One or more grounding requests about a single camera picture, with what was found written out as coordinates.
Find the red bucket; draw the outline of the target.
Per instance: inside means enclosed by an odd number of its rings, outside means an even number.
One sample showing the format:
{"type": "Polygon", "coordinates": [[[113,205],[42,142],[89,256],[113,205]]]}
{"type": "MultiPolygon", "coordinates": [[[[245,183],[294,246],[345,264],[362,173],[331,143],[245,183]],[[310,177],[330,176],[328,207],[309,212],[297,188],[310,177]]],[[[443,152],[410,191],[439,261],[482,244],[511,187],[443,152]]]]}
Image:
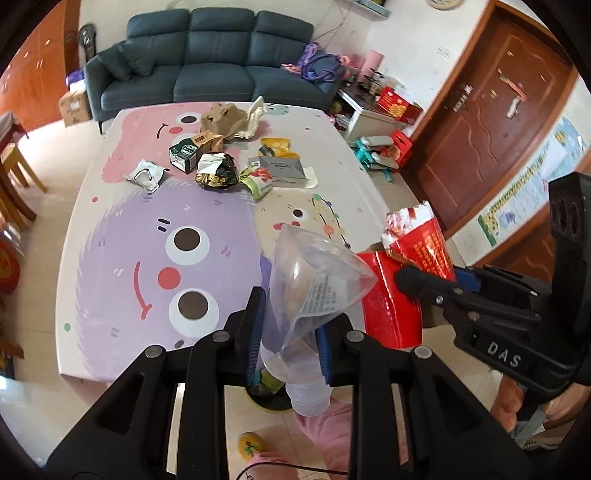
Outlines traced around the red bucket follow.
{"type": "Polygon", "coordinates": [[[4,240],[0,242],[0,292],[12,294],[20,280],[20,263],[13,249],[4,240]]]}

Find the yellow cracker packet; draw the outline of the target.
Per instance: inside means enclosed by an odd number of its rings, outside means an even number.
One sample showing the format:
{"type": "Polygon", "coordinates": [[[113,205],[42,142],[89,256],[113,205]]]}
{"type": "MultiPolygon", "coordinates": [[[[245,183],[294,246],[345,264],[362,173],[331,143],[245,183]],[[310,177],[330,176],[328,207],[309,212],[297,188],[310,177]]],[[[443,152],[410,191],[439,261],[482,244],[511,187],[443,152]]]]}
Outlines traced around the yellow cracker packet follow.
{"type": "Polygon", "coordinates": [[[290,139],[277,137],[261,138],[259,155],[287,159],[300,158],[300,155],[291,150],[290,139]]]}

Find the tomato print bag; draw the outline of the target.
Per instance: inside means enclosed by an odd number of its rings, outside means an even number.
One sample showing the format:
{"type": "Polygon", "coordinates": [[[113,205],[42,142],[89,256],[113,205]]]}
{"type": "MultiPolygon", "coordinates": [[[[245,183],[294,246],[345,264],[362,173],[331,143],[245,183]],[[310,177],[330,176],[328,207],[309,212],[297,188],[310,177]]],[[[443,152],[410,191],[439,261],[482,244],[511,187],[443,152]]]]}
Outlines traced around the tomato print bag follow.
{"type": "Polygon", "coordinates": [[[260,166],[259,163],[252,163],[242,170],[238,180],[249,190],[255,201],[262,200],[273,190],[273,177],[269,170],[260,166]]]}

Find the pink trouser legs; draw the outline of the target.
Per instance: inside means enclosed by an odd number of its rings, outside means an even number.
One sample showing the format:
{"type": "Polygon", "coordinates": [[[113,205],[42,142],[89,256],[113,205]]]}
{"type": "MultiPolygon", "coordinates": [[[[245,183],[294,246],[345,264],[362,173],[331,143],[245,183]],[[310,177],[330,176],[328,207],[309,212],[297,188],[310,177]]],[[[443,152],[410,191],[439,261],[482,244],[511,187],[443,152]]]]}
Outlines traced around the pink trouser legs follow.
{"type": "MultiPolygon", "coordinates": [[[[294,414],[298,428],[322,455],[325,467],[332,471],[349,471],[353,405],[332,399],[322,415],[305,417],[294,414]]],[[[247,479],[297,479],[297,469],[287,467],[287,458],[270,450],[247,461],[247,479]]]]}

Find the red paper bag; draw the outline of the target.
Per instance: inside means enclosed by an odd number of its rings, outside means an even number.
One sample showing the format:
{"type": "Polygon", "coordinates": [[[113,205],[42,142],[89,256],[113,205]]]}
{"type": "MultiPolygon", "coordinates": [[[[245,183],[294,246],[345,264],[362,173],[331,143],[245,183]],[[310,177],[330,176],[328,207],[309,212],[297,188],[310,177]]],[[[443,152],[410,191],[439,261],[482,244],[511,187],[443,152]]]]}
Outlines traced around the red paper bag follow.
{"type": "Polygon", "coordinates": [[[422,282],[456,281],[445,239],[427,202],[387,215],[381,241],[359,254],[377,282],[363,297],[370,337],[390,349],[422,343],[422,282]]]}

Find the purple bag on sofa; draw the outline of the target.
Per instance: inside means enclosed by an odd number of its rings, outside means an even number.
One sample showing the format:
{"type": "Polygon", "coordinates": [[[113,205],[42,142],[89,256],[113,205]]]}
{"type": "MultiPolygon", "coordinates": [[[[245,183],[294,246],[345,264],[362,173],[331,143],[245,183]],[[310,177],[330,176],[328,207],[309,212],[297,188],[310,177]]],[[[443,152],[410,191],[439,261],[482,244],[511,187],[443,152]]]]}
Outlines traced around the purple bag on sofa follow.
{"type": "Polygon", "coordinates": [[[283,63],[280,68],[301,79],[319,83],[337,83],[349,66],[349,57],[326,53],[317,42],[309,42],[296,64],[283,63]]]}

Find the black gold snack bag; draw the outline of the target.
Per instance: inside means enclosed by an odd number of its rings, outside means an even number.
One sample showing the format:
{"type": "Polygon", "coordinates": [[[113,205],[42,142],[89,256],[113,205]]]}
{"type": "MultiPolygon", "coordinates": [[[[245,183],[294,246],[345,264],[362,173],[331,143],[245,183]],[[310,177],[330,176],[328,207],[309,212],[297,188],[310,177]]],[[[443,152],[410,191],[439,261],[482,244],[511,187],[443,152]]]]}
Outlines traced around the black gold snack bag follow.
{"type": "Polygon", "coordinates": [[[225,190],[238,184],[238,171],[231,155],[204,154],[197,163],[195,182],[204,189],[225,190]]]}

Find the brown kraft small box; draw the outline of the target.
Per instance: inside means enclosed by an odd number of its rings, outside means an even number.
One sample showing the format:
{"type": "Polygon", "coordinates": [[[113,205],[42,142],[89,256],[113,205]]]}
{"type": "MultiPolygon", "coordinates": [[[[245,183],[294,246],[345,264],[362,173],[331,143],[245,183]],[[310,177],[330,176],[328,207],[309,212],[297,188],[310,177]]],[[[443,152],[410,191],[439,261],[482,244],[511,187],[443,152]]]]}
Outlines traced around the brown kraft small box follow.
{"type": "Polygon", "coordinates": [[[209,130],[199,132],[191,138],[191,141],[197,147],[201,154],[219,153],[223,150],[223,136],[209,130]]]}

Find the clear plastic bottle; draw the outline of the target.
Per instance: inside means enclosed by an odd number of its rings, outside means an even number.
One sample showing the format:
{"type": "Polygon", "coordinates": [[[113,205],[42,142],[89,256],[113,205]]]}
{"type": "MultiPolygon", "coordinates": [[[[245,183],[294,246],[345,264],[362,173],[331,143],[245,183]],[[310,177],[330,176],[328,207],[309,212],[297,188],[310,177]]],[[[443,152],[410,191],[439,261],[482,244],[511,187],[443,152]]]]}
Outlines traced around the clear plastic bottle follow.
{"type": "Polygon", "coordinates": [[[281,226],[259,355],[270,375],[286,386],[298,415],[320,416],[331,404],[318,328],[360,302],[376,282],[370,267],[346,247],[301,227],[281,226]]]}

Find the teal stepper machine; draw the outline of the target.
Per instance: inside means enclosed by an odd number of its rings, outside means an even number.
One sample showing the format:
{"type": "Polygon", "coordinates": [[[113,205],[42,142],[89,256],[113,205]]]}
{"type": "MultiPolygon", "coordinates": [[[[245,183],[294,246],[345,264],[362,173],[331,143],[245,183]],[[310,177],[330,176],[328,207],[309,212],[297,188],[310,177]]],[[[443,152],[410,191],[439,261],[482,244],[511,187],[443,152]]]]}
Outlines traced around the teal stepper machine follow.
{"type": "Polygon", "coordinates": [[[363,136],[349,144],[353,155],[368,172],[381,172],[390,183],[400,168],[401,149],[390,136],[363,136]]]}

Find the silver earplugs box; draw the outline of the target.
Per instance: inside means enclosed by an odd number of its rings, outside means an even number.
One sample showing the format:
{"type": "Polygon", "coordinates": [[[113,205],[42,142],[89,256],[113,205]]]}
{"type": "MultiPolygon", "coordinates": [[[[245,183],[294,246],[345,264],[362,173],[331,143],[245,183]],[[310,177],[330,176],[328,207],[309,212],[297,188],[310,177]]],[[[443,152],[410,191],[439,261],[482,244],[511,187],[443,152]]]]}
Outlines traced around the silver earplugs box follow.
{"type": "Polygon", "coordinates": [[[252,157],[249,166],[266,169],[276,188],[314,189],[318,177],[314,168],[304,167],[300,159],[273,156],[252,157]]]}

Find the dark green small box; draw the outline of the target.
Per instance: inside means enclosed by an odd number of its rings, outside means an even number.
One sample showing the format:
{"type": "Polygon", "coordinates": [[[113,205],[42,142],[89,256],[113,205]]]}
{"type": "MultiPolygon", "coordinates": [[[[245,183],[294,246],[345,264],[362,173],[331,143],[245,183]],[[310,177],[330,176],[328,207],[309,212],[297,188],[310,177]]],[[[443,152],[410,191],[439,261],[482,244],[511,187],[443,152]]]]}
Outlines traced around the dark green small box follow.
{"type": "Polygon", "coordinates": [[[185,138],[169,147],[169,163],[184,174],[190,174],[202,155],[201,148],[191,138],[185,138]]]}

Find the silver foil wrapper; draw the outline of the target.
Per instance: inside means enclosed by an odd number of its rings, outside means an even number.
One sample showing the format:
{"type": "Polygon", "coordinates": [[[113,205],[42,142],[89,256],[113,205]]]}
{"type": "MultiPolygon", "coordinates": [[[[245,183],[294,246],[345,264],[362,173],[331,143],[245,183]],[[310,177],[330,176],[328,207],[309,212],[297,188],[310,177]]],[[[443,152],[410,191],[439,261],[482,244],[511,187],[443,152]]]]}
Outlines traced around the silver foil wrapper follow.
{"type": "Polygon", "coordinates": [[[168,173],[164,168],[152,161],[141,159],[136,167],[123,178],[139,187],[147,194],[153,194],[160,187],[161,182],[168,173]]]}

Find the dark teal sofa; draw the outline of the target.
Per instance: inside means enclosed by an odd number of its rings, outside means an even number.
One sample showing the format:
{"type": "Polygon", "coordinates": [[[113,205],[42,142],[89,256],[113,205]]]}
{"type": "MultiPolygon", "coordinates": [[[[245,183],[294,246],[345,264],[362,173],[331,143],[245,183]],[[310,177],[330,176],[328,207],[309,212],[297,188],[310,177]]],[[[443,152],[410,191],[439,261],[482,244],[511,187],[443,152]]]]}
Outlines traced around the dark teal sofa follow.
{"type": "Polygon", "coordinates": [[[128,108],[255,101],[327,111],[337,83],[311,83],[280,68],[312,42],[311,23],[260,10],[204,7],[137,14],[125,38],[84,66],[98,124],[128,108]]]}

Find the cream tissue paper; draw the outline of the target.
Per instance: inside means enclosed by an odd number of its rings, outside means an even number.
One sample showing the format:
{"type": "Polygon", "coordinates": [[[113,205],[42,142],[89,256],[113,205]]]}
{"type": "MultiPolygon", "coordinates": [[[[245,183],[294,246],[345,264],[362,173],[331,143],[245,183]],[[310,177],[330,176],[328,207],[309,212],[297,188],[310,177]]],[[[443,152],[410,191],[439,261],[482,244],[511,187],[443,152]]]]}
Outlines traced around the cream tissue paper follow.
{"type": "Polygon", "coordinates": [[[238,140],[249,140],[256,135],[256,131],[259,128],[260,119],[266,114],[266,102],[263,96],[256,98],[256,101],[252,102],[249,107],[249,111],[246,112],[246,119],[241,126],[235,131],[233,138],[238,140]]]}

